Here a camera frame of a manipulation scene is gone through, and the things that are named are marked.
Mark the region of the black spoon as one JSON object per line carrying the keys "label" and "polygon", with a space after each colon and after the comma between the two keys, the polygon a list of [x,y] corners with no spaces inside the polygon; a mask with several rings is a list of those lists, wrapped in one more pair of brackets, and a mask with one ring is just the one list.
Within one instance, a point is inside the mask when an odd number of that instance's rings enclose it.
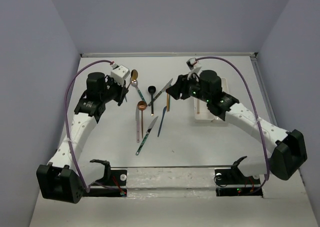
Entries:
{"label": "black spoon", "polygon": [[148,87],[148,93],[150,94],[150,103],[149,106],[151,107],[151,116],[154,116],[154,94],[156,92],[156,87],[151,85]]}

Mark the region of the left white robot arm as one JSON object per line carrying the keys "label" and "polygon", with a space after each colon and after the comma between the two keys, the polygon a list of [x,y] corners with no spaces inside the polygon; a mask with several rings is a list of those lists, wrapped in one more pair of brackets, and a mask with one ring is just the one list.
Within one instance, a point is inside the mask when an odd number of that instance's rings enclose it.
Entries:
{"label": "left white robot arm", "polygon": [[74,109],[72,122],[66,127],[66,136],[48,164],[39,165],[36,171],[43,198],[76,204],[89,192],[90,185],[112,183],[109,161],[92,159],[80,172],[78,160],[106,104],[110,101],[122,104],[128,93],[126,78],[129,74],[124,66],[117,67],[109,75],[88,74],[86,90]]}

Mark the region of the gold spoon teal handle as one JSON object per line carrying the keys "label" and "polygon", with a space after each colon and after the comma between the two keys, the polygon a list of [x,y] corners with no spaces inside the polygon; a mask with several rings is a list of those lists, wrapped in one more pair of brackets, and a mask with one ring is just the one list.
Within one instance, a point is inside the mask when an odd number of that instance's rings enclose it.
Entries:
{"label": "gold spoon teal handle", "polygon": [[133,69],[131,71],[131,74],[130,74],[130,83],[128,84],[128,86],[126,87],[126,89],[128,90],[130,86],[133,86],[134,88],[137,88],[138,87],[138,81],[137,81],[137,78],[139,76],[138,74],[138,71],[136,69]]}

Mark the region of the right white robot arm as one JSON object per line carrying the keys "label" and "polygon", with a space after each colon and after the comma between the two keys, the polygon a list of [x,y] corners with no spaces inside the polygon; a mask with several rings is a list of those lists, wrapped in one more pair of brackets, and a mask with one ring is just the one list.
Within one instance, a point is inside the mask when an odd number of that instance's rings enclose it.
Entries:
{"label": "right white robot arm", "polygon": [[193,97],[205,102],[211,114],[264,144],[266,154],[256,158],[245,155],[232,164],[230,177],[235,183],[267,172],[286,181],[308,158],[300,131],[287,131],[256,117],[238,99],[223,91],[222,80],[213,70],[179,75],[166,92],[175,100]]}

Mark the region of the beige plastic spoon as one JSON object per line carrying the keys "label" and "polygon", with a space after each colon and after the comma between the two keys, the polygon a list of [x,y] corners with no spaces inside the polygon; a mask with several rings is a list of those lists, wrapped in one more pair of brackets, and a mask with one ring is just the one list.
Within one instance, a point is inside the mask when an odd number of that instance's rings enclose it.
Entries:
{"label": "beige plastic spoon", "polygon": [[200,114],[200,100],[199,99],[196,100],[196,114],[197,115]]}

